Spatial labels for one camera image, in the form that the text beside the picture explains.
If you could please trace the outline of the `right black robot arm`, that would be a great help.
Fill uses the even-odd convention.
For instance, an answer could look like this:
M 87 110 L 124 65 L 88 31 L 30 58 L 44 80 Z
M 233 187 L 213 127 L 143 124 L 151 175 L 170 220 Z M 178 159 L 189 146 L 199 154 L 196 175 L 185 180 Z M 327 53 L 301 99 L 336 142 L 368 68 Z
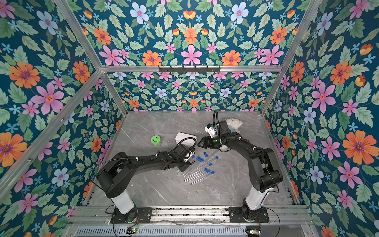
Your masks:
M 248 222 L 256 220 L 265 211 L 264 201 L 268 194 L 283 181 L 274 150 L 250 143 L 240 133 L 232 132 L 226 121 L 208 124 L 205 131 L 209 135 L 198 142 L 198 147 L 217 150 L 226 147 L 227 151 L 236 151 L 247 160 L 252 188 L 243 200 L 241 215 Z

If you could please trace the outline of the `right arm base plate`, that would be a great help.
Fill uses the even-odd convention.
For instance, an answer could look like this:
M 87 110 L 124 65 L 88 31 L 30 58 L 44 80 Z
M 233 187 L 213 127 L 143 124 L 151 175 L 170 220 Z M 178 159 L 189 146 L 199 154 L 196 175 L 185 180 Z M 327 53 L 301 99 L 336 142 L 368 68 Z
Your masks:
M 265 207 L 250 210 L 248 206 L 228 207 L 231 223 L 268 223 L 269 216 Z

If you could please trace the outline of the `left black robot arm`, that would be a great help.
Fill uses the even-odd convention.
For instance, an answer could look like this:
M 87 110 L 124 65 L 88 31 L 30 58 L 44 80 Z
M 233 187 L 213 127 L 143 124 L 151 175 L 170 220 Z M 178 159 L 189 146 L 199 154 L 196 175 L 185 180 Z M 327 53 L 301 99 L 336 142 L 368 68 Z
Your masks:
M 98 171 L 96 178 L 107 198 L 114 204 L 118 212 L 124 216 L 129 215 L 135 204 L 126 188 L 133 176 L 154 171 L 179 168 L 185 171 L 192 165 L 195 147 L 176 145 L 168 152 L 158 151 L 148 156 L 128 156 L 124 152 L 117 153 Z

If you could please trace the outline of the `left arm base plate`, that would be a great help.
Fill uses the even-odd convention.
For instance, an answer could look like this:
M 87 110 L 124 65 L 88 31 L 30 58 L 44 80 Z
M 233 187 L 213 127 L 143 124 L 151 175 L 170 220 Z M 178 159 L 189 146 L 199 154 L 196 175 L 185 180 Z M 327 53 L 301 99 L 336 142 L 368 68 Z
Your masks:
M 122 214 L 115 208 L 111 218 L 112 224 L 147 224 L 152 218 L 151 207 L 134 207 L 128 213 Z

